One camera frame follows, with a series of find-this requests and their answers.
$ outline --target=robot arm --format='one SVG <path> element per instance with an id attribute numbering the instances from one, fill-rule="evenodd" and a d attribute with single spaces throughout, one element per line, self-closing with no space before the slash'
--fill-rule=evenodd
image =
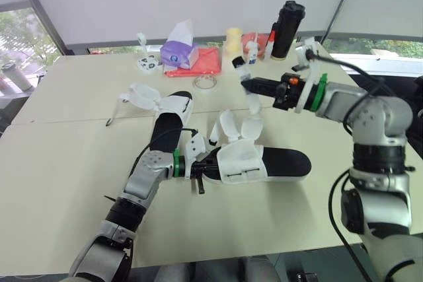
<path id="1" fill-rule="evenodd" d="M 318 69 L 316 63 L 311 59 L 307 63 L 311 74 Z M 404 147 L 405 131 L 412 121 L 410 106 L 397 97 L 368 96 L 359 87 L 327 83 L 326 75 L 318 84 L 312 79 L 312 85 L 289 73 L 280 82 L 255 78 L 242 85 L 250 92 L 274 97 L 276 108 L 306 109 L 321 118 L 346 120 L 354 141 L 349 169 L 354 188 L 342 192 L 342 223 L 359 234 L 382 281 L 423 281 L 423 241 L 409 235 L 406 171 L 411 168 L 404 165 Z"/>
<path id="2" fill-rule="evenodd" d="M 101 222 L 99 232 L 75 259 L 69 276 L 94 282 L 125 281 L 132 264 L 135 232 L 159 183 L 172 175 L 172 153 L 145 153 Z"/>

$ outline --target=purple tissue box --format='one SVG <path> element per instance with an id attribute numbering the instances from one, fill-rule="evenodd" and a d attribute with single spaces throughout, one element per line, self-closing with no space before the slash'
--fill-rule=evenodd
<path id="1" fill-rule="evenodd" d="M 198 46 L 178 42 L 166 41 L 160 49 L 161 61 L 165 65 L 190 69 L 198 59 Z"/>

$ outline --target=white table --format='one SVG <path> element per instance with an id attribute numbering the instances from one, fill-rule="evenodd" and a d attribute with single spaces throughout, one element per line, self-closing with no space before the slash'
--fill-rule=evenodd
<path id="1" fill-rule="evenodd" d="M 107 120 L 113 113 L 116 98 L 126 92 L 131 83 L 140 82 L 160 91 L 162 96 L 177 90 L 187 90 L 194 97 L 194 113 L 222 109 L 247 109 L 243 88 L 234 73 L 222 73 L 212 94 L 194 89 L 193 77 L 170 78 L 156 72 L 143 74 L 137 68 L 138 53 L 110 55 L 63 56 L 48 71 L 39 89 L 14 119 L 14 124 L 42 122 L 70 122 Z M 298 64 L 293 47 L 283 62 L 258 61 L 251 67 L 252 74 L 279 81 L 283 73 Z M 336 65 L 324 68 L 330 81 L 353 84 L 353 80 Z M 260 97 L 263 107 L 271 107 L 271 98 Z M 131 104 L 121 104 L 117 118 L 152 116 Z"/>

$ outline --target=window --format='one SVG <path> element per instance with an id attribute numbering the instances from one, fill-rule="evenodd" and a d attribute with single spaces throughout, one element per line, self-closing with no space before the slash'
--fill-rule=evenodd
<path id="1" fill-rule="evenodd" d="M 327 39 L 323 47 L 329 53 L 371 54 L 423 59 L 423 43 L 361 38 Z"/>
<path id="2" fill-rule="evenodd" d="M 48 70 L 60 56 L 32 8 L 0 13 L 0 64 L 15 61 L 27 77 Z"/>
<path id="3" fill-rule="evenodd" d="M 112 54 L 112 53 L 134 53 L 138 52 L 141 46 L 114 46 L 111 48 L 90 48 L 90 54 Z"/>

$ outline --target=tissue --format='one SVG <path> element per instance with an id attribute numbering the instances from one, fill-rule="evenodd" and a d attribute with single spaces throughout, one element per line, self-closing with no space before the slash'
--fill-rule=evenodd
<path id="1" fill-rule="evenodd" d="M 190 19 L 176 24 L 160 49 L 161 61 L 170 67 L 191 69 L 198 59 L 198 47 L 192 43 L 194 32 Z"/>

